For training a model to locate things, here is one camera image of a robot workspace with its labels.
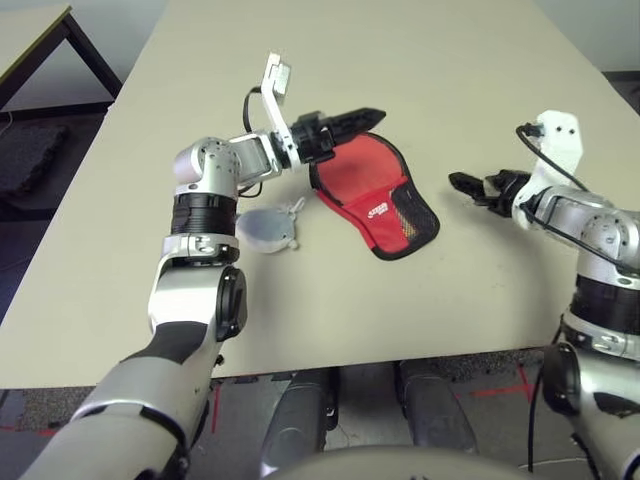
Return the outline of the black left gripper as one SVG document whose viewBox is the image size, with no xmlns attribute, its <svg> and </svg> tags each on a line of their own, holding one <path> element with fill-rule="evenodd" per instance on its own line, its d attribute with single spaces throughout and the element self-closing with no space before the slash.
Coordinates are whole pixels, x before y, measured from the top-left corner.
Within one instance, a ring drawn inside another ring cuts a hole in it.
<svg viewBox="0 0 640 480">
<path fill-rule="evenodd" d="M 364 107 L 327 118 L 321 112 L 301 115 L 290 131 L 302 163 L 321 163 L 335 156 L 335 145 L 351 142 L 376 127 L 386 117 L 384 110 Z"/>
</svg>

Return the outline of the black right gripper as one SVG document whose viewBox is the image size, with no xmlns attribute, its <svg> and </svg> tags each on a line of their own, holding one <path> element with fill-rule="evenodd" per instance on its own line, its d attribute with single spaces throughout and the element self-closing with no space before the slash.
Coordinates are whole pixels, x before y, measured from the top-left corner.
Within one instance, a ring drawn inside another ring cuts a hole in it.
<svg viewBox="0 0 640 480">
<path fill-rule="evenodd" d="M 472 197 L 476 206 L 485 207 L 497 215 L 511 215 L 514 200 L 529 181 L 529 174 L 520 170 L 501 169 L 483 181 L 464 172 L 450 173 L 448 179 L 456 191 L 465 195 L 480 195 Z"/>
</svg>

